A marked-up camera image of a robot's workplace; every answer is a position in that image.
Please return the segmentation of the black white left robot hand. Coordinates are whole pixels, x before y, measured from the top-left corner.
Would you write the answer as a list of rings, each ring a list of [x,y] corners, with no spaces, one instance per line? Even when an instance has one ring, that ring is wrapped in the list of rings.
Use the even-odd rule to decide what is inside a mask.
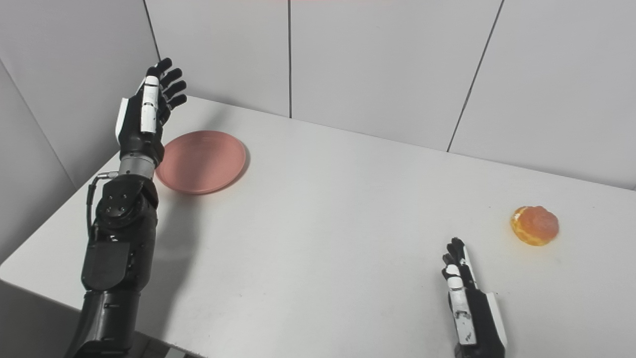
[[[172,111],[188,100],[182,76],[171,58],[163,58],[147,69],[136,93],[121,100],[115,129],[121,160],[143,156],[154,167],[163,161],[163,127]]]

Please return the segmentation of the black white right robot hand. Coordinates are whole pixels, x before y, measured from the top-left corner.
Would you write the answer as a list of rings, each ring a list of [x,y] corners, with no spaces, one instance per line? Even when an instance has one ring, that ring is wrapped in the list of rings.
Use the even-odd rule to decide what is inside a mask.
[[[504,358],[507,335],[499,306],[493,293],[479,289],[463,240],[452,238],[442,259],[442,275],[458,339],[454,356]]]

